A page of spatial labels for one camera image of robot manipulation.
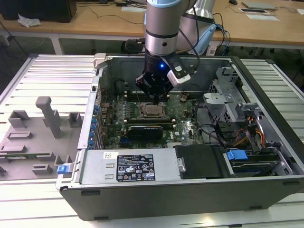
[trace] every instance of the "laptop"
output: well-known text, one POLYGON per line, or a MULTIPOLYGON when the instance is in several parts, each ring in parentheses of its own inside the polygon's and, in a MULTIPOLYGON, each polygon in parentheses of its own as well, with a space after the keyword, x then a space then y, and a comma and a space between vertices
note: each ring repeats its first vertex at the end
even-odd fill
POLYGON ((277 8, 269 3, 264 2, 253 2, 253 1, 243 1, 242 4, 249 9, 259 9, 259 10, 276 10, 277 8))

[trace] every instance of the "gray plastic part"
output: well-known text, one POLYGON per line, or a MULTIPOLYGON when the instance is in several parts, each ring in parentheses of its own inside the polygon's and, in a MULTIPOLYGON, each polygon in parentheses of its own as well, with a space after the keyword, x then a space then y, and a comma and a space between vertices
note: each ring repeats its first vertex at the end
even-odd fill
POLYGON ((59 127, 59 123, 56 120, 56 117, 54 116, 54 112, 51 108, 51 102, 52 99, 49 96, 40 96, 37 98, 36 107, 41 109, 46 119, 46 122, 52 131, 54 138, 58 139, 60 138, 61 130, 59 127))
POLYGON ((5 172, 6 170, 0 166, 0 176, 3 177, 5 172))
POLYGON ((68 156, 66 157, 66 162, 65 162, 65 163, 72 163, 72 162, 73 162, 73 161, 72 161, 71 156, 68 155, 68 156))
POLYGON ((16 132, 16 133, 10 133, 8 135, 8 139, 14 140, 14 139, 30 139, 32 137, 31 132, 16 132))
POLYGON ((25 128, 24 120, 29 120, 26 111, 13 111, 9 117, 9 122, 13 128, 25 128))
POLYGON ((35 175, 51 174, 53 172, 53 169, 50 167, 49 164, 36 164, 33 165, 32 171, 35 175))
POLYGON ((0 153, 24 153, 27 150, 26 146, 2 146, 0 153))
MULTIPOLYGON (((55 117, 55 121, 59 124, 61 124, 61 118, 59 116, 59 112, 57 110, 53 110, 53 113, 54 113, 54 117, 55 117)), ((47 121, 45 119, 43 119, 43 122, 45 124, 46 127, 49 127, 47 121)))
POLYGON ((10 160, 9 159, 7 159, 5 156, 1 156, 0 157, 0 163, 10 163, 10 160))
POLYGON ((61 160, 60 156, 57 155, 56 158, 55 158, 54 166, 57 167, 57 166, 62 165, 62 164, 63 164, 63 161, 61 160))
POLYGON ((68 121, 71 127, 81 127, 82 119, 79 112, 70 112, 68 115, 68 121))
POLYGON ((49 153, 48 155, 37 155, 36 157, 39 161, 42 161, 42 162, 44 162, 44 161, 54 161, 55 158, 56 158, 56 156, 53 152, 49 153))
POLYGON ((12 159, 7 156, 6 153, 0 152, 0 166, 7 171, 4 177, 0 176, 1 181, 10 180, 32 180, 32 179, 48 179, 56 178, 57 167, 54 166, 56 155, 59 155, 62 161, 65 161, 67 156, 71 157, 72 161, 75 161, 77 154, 77 145, 81 132, 81 127, 71 128, 67 116, 61 117, 60 128, 62 130, 61 137, 54 139, 52 132, 49 128, 46 128, 43 119, 44 117, 31 117, 29 120, 24 120, 23 123, 26 127, 26 131, 32 133, 32 137, 29 139, 17 139, 9 140, 7 136, 11 133, 24 132, 22 129, 15 129, 12 126, 8 129, 5 137, 0 142, 0 149, 4 146, 26 146, 27 150, 24 155, 36 154, 36 159, 23 159, 22 154, 19 158, 12 159), (53 153, 49 157, 45 156, 46 153, 53 153), (49 164, 53 169, 52 174, 40 174, 35 175, 32 172, 34 164, 49 164))

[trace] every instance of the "motherboard chip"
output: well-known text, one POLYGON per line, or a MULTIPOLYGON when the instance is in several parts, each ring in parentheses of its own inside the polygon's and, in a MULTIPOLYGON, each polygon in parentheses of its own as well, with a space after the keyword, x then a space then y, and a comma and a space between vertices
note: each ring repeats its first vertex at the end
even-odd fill
POLYGON ((141 103, 140 116, 143 118, 164 118, 166 116, 165 104, 141 103))

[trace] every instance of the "warning label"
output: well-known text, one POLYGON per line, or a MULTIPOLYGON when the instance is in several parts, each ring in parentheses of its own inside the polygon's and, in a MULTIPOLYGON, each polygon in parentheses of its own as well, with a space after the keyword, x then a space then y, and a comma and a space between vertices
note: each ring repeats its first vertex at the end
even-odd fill
POLYGON ((118 182, 154 181, 153 155, 119 155, 116 180, 118 182))

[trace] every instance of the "paper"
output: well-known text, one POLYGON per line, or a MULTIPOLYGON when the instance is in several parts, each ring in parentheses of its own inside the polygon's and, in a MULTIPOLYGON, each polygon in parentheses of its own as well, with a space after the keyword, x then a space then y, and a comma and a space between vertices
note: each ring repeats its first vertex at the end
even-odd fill
POLYGON ((18 19, 18 22, 25 26, 25 27, 30 27, 30 26, 38 26, 38 25, 41 25, 40 23, 40 20, 39 19, 28 19, 28 18, 25 18, 23 16, 21 16, 20 14, 19 15, 19 19, 18 19))
POLYGON ((280 21, 278 18, 275 16, 264 16, 264 15, 251 15, 251 14, 246 14, 247 17, 253 20, 274 20, 274 21, 280 21))
POLYGON ((304 9, 298 9, 299 14, 304 15, 304 9))

